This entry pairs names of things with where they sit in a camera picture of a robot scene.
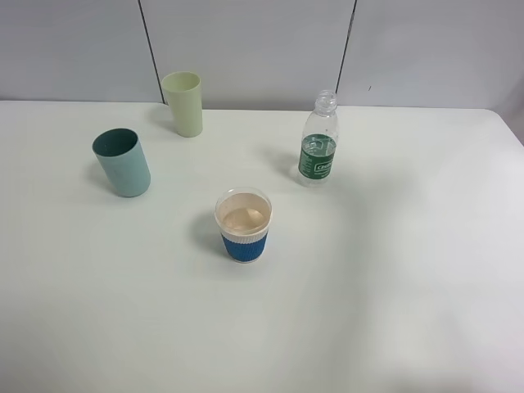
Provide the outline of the blue sleeved paper cup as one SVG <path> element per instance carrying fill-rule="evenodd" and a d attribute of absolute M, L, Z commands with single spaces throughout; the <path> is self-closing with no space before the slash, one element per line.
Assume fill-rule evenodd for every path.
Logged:
<path fill-rule="evenodd" d="M 273 206 L 261 190 L 253 187 L 227 190 L 215 204 L 214 217 L 233 260 L 250 263 L 263 254 Z"/>

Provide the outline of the clear green-label water bottle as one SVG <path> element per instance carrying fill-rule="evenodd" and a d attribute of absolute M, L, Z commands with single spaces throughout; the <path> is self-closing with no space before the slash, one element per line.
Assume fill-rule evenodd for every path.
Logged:
<path fill-rule="evenodd" d="M 323 90 L 306 120 L 300 142 L 298 176 L 304 186 L 317 187 L 328 180 L 338 138 L 337 95 Z"/>

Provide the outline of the light green plastic cup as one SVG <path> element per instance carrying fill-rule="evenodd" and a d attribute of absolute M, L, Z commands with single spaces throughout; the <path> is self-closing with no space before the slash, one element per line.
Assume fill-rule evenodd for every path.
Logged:
<path fill-rule="evenodd" d="M 176 132 L 194 138 L 203 130 L 201 78 L 188 71 L 166 75 L 160 82 L 165 100 L 174 118 Z"/>

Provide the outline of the teal plastic cup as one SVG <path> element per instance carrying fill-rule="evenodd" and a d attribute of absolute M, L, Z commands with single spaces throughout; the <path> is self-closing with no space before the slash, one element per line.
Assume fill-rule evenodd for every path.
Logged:
<path fill-rule="evenodd" d="M 132 129 L 107 130 L 95 138 L 92 150 L 119 196 L 138 197 L 148 190 L 151 173 Z"/>

